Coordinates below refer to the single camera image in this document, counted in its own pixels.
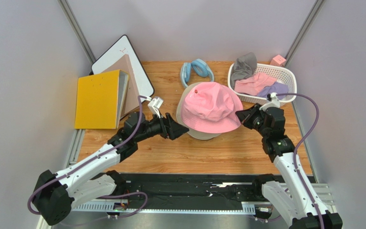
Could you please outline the pink and beige reversible hat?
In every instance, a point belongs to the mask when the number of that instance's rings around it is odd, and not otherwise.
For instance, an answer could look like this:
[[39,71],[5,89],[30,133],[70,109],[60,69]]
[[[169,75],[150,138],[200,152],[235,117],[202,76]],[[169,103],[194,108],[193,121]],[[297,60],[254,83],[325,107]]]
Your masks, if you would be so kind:
[[218,136],[221,135],[221,133],[219,134],[212,134],[212,133],[204,133],[204,132],[200,132],[200,131],[196,131],[194,129],[189,128],[183,121],[181,118],[181,107],[182,107],[182,103],[184,101],[184,99],[186,98],[186,96],[188,95],[188,93],[191,91],[191,89],[193,89],[196,85],[201,84],[201,82],[199,83],[193,83],[191,85],[189,85],[187,88],[185,88],[185,90],[182,93],[182,96],[180,98],[180,101],[177,105],[176,108],[176,120],[179,124],[183,125],[184,127],[187,127],[189,129],[189,131],[187,132],[187,134],[189,136],[191,136],[192,138],[198,139],[198,140],[202,140],[202,141],[207,141],[207,140],[211,140],[213,138],[216,138]]

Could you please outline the pink bucket hat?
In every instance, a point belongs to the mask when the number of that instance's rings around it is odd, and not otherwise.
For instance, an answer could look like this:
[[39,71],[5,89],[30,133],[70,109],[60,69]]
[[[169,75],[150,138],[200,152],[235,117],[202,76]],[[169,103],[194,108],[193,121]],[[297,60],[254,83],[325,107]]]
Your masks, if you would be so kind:
[[202,82],[184,90],[176,115],[194,131],[222,134],[240,127],[241,122],[235,113],[241,110],[241,100],[227,86]]

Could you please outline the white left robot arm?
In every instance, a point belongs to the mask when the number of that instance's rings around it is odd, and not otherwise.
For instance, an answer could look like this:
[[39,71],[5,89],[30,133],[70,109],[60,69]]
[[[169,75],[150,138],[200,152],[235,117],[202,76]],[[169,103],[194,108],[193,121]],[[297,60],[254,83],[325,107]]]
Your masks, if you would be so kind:
[[46,170],[36,182],[29,199],[50,226],[59,224],[69,213],[86,202],[117,193],[123,196],[124,181],[116,171],[101,172],[126,160],[138,150],[140,141],[156,135],[175,140],[189,129],[173,120],[169,113],[153,115],[146,120],[143,113],[131,113],[124,126],[99,150],[84,160],[56,173]]

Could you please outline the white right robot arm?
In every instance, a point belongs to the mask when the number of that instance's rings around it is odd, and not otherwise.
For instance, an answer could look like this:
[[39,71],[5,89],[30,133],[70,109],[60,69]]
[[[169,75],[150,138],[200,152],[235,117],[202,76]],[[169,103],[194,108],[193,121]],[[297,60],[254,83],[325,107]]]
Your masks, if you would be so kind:
[[305,174],[295,146],[285,135],[284,111],[278,107],[263,108],[260,104],[237,111],[241,124],[262,136],[264,152],[280,172],[288,191],[272,175],[255,180],[260,194],[269,200],[290,229],[340,229],[343,221],[320,199]]

